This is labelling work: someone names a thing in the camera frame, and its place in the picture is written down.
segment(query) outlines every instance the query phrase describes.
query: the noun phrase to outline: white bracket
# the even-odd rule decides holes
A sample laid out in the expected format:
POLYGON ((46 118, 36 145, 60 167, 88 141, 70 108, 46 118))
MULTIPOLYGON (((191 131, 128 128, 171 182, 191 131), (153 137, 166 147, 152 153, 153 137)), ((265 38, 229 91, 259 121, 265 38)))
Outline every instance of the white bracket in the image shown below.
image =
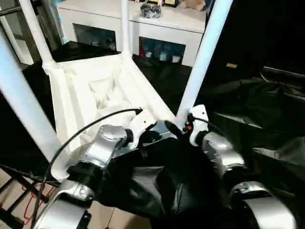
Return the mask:
MULTIPOLYGON (((190 109, 190 113, 196 118, 200 118, 200 119, 209 121, 209 118, 208 118, 208 115, 206 113, 204 105, 197 105, 197 106, 193 107, 192 109, 190 109)), ((200 121, 200 120, 194 120, 193 121, 193 131, 192 131, 191 136, 190 136, 190 143, 193 146, 198 146, 195 143, 195 140, 196 140, 196 137, 197 137, 198 133, 200 131, 208 131, 208 130, 209 129, 208 129, 208 124, 207 123, 205 123, 203 121, 200 121)))

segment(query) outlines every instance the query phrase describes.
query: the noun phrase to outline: black cable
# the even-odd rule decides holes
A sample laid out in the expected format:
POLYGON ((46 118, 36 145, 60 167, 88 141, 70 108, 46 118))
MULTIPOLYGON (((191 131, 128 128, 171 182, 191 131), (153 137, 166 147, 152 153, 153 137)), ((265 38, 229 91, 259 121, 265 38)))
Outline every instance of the black cable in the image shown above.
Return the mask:
POLYGON ((117 115, 117 114, 120 114, 120 113, 124 113, 124 112, 131 112, 131 111, 135 111, 136 114, 140 113, 142 111, 141 108, 134 108, 134 109, 125 109, 125 110, 120 110, 120 111, 116 111, 116 112, 113 112, 111 114, 108 114, 102 118, 99 118, 95 121, 93 121, 92 123, 86 125, 85 127, 83 127, 82 129, 80 129, 78 132, 76 132, 68 141, 66 141, 56 152, 56 154, 54 155, 54 157, 52 158, 52 160, 50 161, 49 163, 49 166, 46 170, 46 173, 44 174, 44 177, 43 177, 43 180, 42 180, 42 183, 41 183, 41 186, 40 186, 40 189, 39 189, 39 193, 38 193, 38 196, 37 196, 37 199, 36 199, 36 202, 35 202, 35 208, 34 208, 34 212, 33 212, 33 218, 32 218, 32 223, 31 223, 31 229, 34 228, 35 226, 35 223, 36 223, 36 217, 37 217, 37 213, 38 213, 38 209, 39 209, 39 201, 41 199, 41 196, 42 196, 42 192, 44 190, 44 186, 45 186, 45 183, 46 183, 46 180, 47 180, 47 177, 48 177, 48 174, 50 173, 51 171, 51 168, 52 168, 52 165, 54 164, 55 160, 58 158, 58 156, 60 155, 60 153, 62 152, 62 150, 74 139, 76 138, 79 134, 81 134, 84 130, 88 129, 89 127, 93 126, 94 124, 97 124, 98 122, 106 119, 106 118, 109 118, 111 116, 114 116, 114 115, 117 115))
POLYGON ((224 133, 224 131, 221 130, 220 128, 218 128, 216 125, 214 125, 214 124, 211 123, 210 121, 207 121, 207 120, 202 119, 202 118, 197 118, 197 117, 194 117, 194 116, 193 116, 193 118, 194 118, 195 120, 199 120, 199 121, 202 121, 202 122, 204 122, 204 123, 207 123, 208 125, 212 126, 214 129, 216 129, 216 130, 217 130, 221 135, 223 135, 226 139, 228 139, 227 136, 226 136, 226 134, 224 133))

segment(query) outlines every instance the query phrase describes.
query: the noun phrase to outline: black metal stand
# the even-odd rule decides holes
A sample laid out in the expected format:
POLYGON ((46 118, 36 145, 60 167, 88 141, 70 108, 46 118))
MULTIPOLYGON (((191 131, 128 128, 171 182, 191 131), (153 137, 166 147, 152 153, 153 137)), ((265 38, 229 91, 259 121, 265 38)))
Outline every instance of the black metal stand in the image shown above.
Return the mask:
MULTIPOLYGON (((5 171, 8 175, 11 176, 11 179, 9 179, 2 187, 0 187, 0 194, 14 181, 17 180, 21 185, 23 185, 26 190, 15 200, 15 202, 7 209, 0 208, 0 219, 9 227, 13 229, 22 229, 23 228, 23 221, 17 217, 14 217, 12 215, 13 210, 23 201, 23 199, 26 197, 26 195, 31 192, 35 196, 38 196, 38 190, 35 188, 35 185, 37 184, 37 181, 34 181, 30 183, 26 179, 23 178, 22 175, 20 175, 18 172, 11 171, 7 168, 2 168, 3 171, 5 171)), ((42 201, 44 203, 47 203, 49 199, 42 195, 41 197, 42 201)))

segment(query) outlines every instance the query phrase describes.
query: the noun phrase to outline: red cable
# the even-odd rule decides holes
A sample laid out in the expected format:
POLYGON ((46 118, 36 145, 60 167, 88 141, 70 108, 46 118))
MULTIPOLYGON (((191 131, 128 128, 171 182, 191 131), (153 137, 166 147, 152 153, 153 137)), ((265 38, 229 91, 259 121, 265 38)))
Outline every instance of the red cable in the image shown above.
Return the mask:
MULTIPOLYGON (((50 194, 51 194, 51 192, 53 191, 53 189, 54 189, 54 187, 51 187, 51 188, 50 188, 50 190, 48 191, 46 197, 49 197, 49 196, 50 196, 50 194)), ((24 213, 23 213, 24 219, 27 220, 27 221, 24 223, 24 225, 27 225, 27 224, 30 222, 30 220, 32 219, 32 217, 33 217, 33 214, 32 214, 30 217, 27 217, 27 211, 28 211, 28 208, 29 208, 29 205, 30 205, 30 202, 32 201, 32 199, 37 199, 37 197, 36 197, 33 193, 31 193, 30 200, 29 200, 27 206, 25 207, 25 210, 24 210, 24 213)))

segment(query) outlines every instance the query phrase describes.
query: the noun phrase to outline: toy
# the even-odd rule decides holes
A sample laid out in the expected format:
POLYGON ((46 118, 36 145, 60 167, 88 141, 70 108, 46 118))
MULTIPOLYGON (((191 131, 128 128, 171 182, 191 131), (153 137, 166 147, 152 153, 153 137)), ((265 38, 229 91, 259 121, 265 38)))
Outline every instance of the toy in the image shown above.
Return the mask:
POLYGON ((193 8, 198 11, 202 11, 206 6, 205 0, 182 0, 181 5, 184 8, 193 8))

